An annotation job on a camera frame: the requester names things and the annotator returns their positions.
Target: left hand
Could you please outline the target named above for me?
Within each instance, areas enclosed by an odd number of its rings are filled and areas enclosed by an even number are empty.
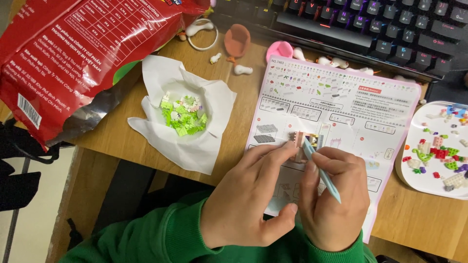
[[[203,205],[200,231],[205,245],[266,247],[294,228],[298,207],[286,205],[277,217],[263,220],[280,166],[298,152],[294,143],[250,149]]]

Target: mechanical keyboard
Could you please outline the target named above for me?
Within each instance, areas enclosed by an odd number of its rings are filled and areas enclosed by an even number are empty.
[[[425,81],[468,52],[468,0],[218,0],[212,19]]]

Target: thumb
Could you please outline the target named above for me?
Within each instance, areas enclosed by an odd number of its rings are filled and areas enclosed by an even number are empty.
[[[262,243],[260,246],[269,246],[280,237],[291,231],[294,226],[294,218],[298,207],[295,203],[289,203],[279,211],[277,217],[274,217],[265,222],[262,230]]]
[[[312,219],[315,204],[319,196],[318,186],[320,183],[319,169],[313,161],[307,162],[306,170],[300,180],[299,209],[303,216]]]

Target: nutrition facts table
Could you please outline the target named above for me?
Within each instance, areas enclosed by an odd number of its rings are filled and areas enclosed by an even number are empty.
[[[65,21],[115,65],[167,24],[147,0],[88,0]]]

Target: pink building block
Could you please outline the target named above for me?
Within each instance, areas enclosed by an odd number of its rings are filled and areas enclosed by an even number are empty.
[[[442,146],[443,143],[444,143],[444,138],[442,138],[442,137],[434,137],[434,142],[432,143],[432,145],[434,145],[434,146]]]

